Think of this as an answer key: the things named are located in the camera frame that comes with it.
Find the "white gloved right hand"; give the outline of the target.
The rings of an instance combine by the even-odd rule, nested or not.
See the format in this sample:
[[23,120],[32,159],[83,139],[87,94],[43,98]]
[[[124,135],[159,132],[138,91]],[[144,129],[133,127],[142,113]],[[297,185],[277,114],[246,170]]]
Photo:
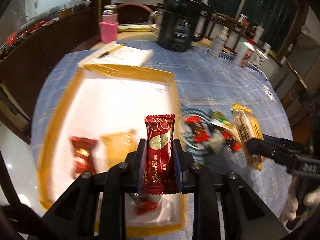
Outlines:
[[[292,177],[292,183],[289,187],[287,201],[285,203],[284,209],[281,213],[280,221],[284,228],[288,230],[287,223],[290,221],[294,221],[297,216],[297,209],[298,209],[298,200],[296,197],[296,191],[297,191],[297,177]],[[304,197],[303,203],[306,206],[319,206],[319,187],[315,189],[314,191],[308,193]]]

